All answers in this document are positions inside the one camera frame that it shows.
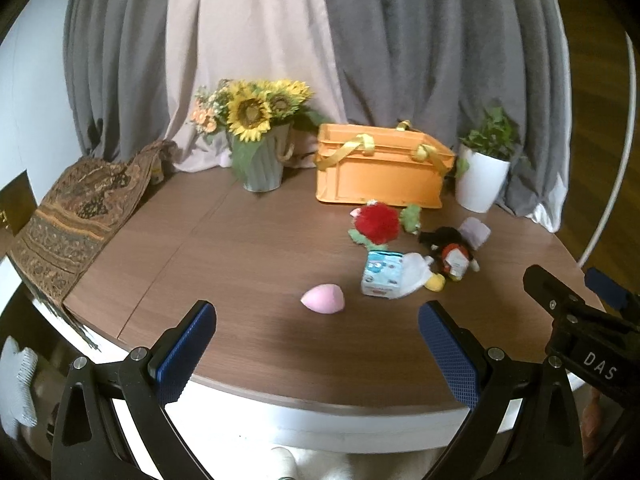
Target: round wooden table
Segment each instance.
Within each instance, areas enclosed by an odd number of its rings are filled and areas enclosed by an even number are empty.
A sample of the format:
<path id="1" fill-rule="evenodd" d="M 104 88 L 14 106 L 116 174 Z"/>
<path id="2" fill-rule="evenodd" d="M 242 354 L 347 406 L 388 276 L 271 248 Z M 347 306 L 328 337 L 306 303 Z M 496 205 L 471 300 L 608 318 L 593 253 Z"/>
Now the round wooden table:
<path id="1" fill-rule="evenodd" d="M 600 306 L 555 235 L 495 206 L 472 214 L 450 196 L 423 212 L 422 228 L 478 216 L 492 229 L 477 253 L 480 271 L 440 293 L 364 296 L 366 250 L 347 234 L 353 207 L 320 203 L 314 191 L 313 170 L 293 172 L 268 194 L 245 191 L 229 170 L 177 174 L 116 234 L 65 305 L 133 348 L 151 346 L 196 300 L 208 300 L 218 328 L 195 381 L 269 406 L 400 417 L 462 406 L 418 333 L 425 301 L 439 300 L 482 345 L 533 362 L 544 358 L 551 318 L 523 291 L 528 266 L 542 265 Z M 424 252 L 409 234 L 390 249 Z M 340 285 L 343 312 L 316 314 L 300 303 L 320 283 Z"/>

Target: blue gripper pad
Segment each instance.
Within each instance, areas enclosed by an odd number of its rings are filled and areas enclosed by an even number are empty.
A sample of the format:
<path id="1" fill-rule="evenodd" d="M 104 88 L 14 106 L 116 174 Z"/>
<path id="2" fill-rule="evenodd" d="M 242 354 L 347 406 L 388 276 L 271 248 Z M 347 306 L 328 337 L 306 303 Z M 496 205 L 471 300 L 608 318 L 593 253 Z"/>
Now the blue gripper pad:
<path id="1" fill-rule="evenodd" d="M 611 308 L 622 310 L 626 307 L 628 290 L 595 267 L 584 273 L 584 284 Z"/>
<path id="2" fill-rule="evenodd" d="M 161 406 L 178 400 L 215 331 L 216 311 L 212 304 L 202 302 L 200 311 L 156 370 L 156 397 Z"/>
<path id="3" fill-rule="evenodd" d="M 474 409 L 481 393 L 478 372 L 429 303 L 420 307 L 418 326 L 453 396 Z"/>

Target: wooden floor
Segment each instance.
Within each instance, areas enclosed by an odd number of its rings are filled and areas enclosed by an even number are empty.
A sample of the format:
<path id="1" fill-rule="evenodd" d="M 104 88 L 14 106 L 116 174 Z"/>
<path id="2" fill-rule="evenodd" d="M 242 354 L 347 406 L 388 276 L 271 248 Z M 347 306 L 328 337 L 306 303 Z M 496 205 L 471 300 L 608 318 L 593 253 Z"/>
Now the wooden floor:
<path id="1" fill-rule="evenodd" d="M 604 0 L 558 1 L 569 42 L 574 101 L 570 185 L 558 237 L 578 258 L 604 211 L 620 163 L 628 107 L 628 60 L 624 29 Z M 640 292 L 637 145 L 620 197 L 585 269 L 598 267 L 621 285 Z"/>

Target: gray curtain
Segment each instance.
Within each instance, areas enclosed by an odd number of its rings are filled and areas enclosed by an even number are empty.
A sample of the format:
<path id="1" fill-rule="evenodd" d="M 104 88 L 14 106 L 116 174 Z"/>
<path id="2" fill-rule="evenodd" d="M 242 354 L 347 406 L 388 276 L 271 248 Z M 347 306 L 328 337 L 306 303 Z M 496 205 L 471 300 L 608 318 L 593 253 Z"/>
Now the gray curtain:
<path id="1" fill-rule="evenodd" d="M 65 76 L 85 155 L 125 161 L 169 123 L 168 0 L 69 0 Z"/>
<path id="2" fill-rule="evenodd" d="M 348 121 L 415 127 L 456 149 L 501 105 L 522 140 L 501 205 L 533 212 L 565 150 L 555 0 L 326 0 Z"/>

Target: orange flower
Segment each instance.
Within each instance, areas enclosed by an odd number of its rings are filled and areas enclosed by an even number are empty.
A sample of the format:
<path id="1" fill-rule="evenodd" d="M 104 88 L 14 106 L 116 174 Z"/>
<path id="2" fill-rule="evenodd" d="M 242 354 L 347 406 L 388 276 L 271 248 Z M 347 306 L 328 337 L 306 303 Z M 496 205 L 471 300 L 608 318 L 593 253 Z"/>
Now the orange flower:
<path id="1" fill-rule="evenodd" d="M 191 115 L 191 120 L 200 126 L 204 126 L 207 124 L 207 121 L 209 121 L 209 116 L 207 115 L 206 110 L 197 106 Z"/>
<path id="2" fill-rule="evenodd" d="M 208 134 L 212 134 L 213 132 L 216 131 L 217 127 L 218 127 L 218 124 L 216 123 L 216 120 L 212 117 L 209 119 L 209 123 L 207 123 L 207 125 L 204 127 L 204 131 L 207 132 Z"/>

